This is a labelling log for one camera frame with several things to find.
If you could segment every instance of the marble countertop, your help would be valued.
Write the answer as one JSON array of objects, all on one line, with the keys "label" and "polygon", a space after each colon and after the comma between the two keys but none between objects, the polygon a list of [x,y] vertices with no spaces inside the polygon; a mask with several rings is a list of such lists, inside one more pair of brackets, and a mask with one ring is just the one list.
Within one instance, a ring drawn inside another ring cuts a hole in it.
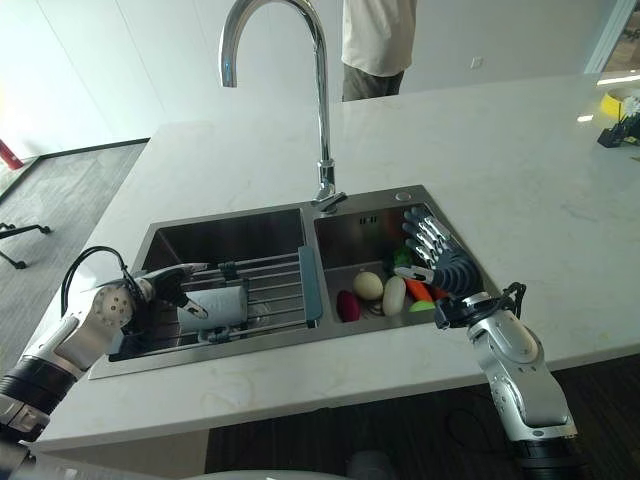
[{"label": "marble countertop", "polygon": [[[554,77],[332,105],[340,189],[421,183],[498,286],[528,285],[523,320],[549,365],[640,352],[640,149],[596,143],[594,76]],[[131,264],[150,223],[310,199],[316,111],[229,106],[153,136],[87,245]],[[579,115],[595,114],[580,123]],[[75,288],[118,276],[91,260]],[[57,321],[58,299],[41,328]],[[37,448],[206,429],[482,381],[464,331],[356,335],[126,376],[83,378]]]}]

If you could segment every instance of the person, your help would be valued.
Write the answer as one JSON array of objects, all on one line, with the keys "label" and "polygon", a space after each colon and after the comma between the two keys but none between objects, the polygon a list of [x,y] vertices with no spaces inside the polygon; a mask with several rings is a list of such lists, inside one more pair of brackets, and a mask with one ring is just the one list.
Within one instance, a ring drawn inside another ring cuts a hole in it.
[{"label": "person", "polygon": [[397,95],[411,65],[417,0],[344,0],[342,101]]}]

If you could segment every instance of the double sink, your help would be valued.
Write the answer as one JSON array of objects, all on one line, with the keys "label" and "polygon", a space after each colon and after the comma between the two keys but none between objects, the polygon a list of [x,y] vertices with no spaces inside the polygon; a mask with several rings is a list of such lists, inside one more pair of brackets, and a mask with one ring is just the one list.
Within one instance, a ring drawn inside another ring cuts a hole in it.
[{"label": "double sink", "polygon": [[[188,278],[185,291],[197,296],[203,290],[244,285],[248,323],[217,329],[203,339],[181,330],[175,308],[155,305],[143,332],[124,335],[89,378],[433,322],[433,310],[409,312],[408,296],[402,312],[391,317],[363,305],[360,320],[343,323],[336,310],[338,292],[351,290],[358,272],[374,272],[383,281],[389,277],[393,254],[407,237],[403,213],[413,206],[429,210],[460,242],[419,185],[352,195],[331,214],[304,202],[152,224],[133,270],[189,262],[217,266]],[[486,275],[484,280],[487,291],[495,293]]]}]

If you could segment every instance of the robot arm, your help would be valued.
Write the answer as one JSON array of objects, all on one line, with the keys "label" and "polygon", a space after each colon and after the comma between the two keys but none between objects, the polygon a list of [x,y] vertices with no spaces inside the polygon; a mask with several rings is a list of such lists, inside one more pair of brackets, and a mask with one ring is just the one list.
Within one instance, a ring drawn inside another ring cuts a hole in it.
[{"label": "robot arm", "polygon": [[0,439],[35,441],[73,384],[110,348],[122,327],[162,300],[206,318],[182,291],[185,276],[207,264],[184,264],[111,282],[74,298],[59,323],[44,333],[0,379]]},{"label": "robot arm", "polygon": [[515,283],[502,297],[492,298],[484,291],[473,259],[437,219],[417,208],[405,218],[403,229],[412,236],[407,246],[427,268],[399,266],[395,271],[450,293],[451,298],[437,303],[436,325],[467,328],[525,478],[592,478],[564,392],[545,363],[542,343],[518,319],[525,286]]}]

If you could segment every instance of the chrome faucet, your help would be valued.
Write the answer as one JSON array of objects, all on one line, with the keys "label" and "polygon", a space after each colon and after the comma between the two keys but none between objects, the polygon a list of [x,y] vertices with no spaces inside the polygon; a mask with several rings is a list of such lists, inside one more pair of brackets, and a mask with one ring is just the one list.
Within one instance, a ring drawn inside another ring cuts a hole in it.
[{"label": "chrome faucet", "polygon": [[318,121],[320,124],[321,156],[318,162],[320,190],[311,201],[322,211],[332,208],[346,198],[344,193],[336,193],[334,161],[329,147],[329,104],[327,100],[327,49],[324,32],[318,14],[309,0],[237,0],[227,16],[220,38],[220,79],[224,87],[236,87],[236,55],[242,30],[249,17],[259,7],[270,2],[287,3],[302,15],[307,23],[316,56],[316,84],[318,86]]}]

